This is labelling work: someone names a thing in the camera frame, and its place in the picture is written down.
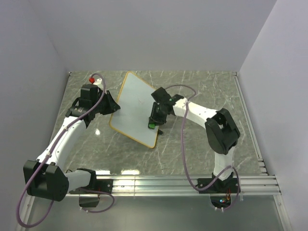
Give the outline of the yellow framed whiteboard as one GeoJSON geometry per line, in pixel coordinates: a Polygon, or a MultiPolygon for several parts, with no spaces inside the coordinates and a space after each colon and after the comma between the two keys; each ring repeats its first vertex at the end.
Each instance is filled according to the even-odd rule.
{"type": "Polygon", "coordinates": [[[148,148],[155,147],[158,135],[158,126],[148,127],[154,91],[150,84],[127,72],[117,98],[120,110],[112,113],[109,120],[112,129],[148,148]]]}

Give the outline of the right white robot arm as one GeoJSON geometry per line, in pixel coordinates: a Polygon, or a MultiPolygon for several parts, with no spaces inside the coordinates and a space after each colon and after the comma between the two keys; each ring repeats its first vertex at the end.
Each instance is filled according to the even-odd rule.
{"type": "Polygon", "coordinates": [[[233,173],[234,149],[240,138],[240,132],[230,112],[209,109],[195,104],[181,95],[171,96],[160,87],[151,94],[154,99],[148,128],[154,129],[167,122],[168,115],[183,118],[182,125],[190,120],[206,131],[207,141],[215,154],[214,178],[212,186],[217,192],[224,192],[230,185],[228,178],[233,173]]]}

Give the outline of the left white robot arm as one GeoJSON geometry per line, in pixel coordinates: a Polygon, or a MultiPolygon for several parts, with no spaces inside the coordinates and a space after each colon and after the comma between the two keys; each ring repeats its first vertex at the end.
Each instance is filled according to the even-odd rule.
{"type": "Polygon", "coordinates": [[[80,96],[67,110],[61,129],[47,149],[35,160],[26,161],[23,167],[28,195],[61,201],[72,190],[81,188],[85,193],[97,189],[94,170],[78,168],[64,173],[65,161],[97,114],[109,115],[120,109],[110,92],[102,84],[85,84],[80,96]]]}

